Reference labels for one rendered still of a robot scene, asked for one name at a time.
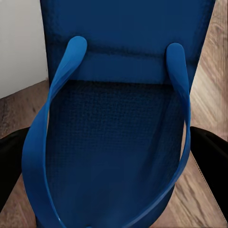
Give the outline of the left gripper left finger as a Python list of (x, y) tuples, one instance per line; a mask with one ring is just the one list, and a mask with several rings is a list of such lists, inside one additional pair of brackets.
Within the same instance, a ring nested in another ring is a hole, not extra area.
[(23, 145), (30, 127), (0, 139), (0, 213), (20, 177)]

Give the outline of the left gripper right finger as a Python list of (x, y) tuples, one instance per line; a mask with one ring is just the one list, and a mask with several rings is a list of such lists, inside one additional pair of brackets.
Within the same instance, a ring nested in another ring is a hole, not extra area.
[(228, 142), (194, 126), (190, 136), (191, 152), (228, 223)]

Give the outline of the sandal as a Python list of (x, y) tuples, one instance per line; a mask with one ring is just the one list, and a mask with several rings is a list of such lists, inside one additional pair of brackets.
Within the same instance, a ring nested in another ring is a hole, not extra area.
[(189, 158), (190, 91), (215, 2), (40, 0), (49, 93), (21, 159), (37, 228), (160, 217)]

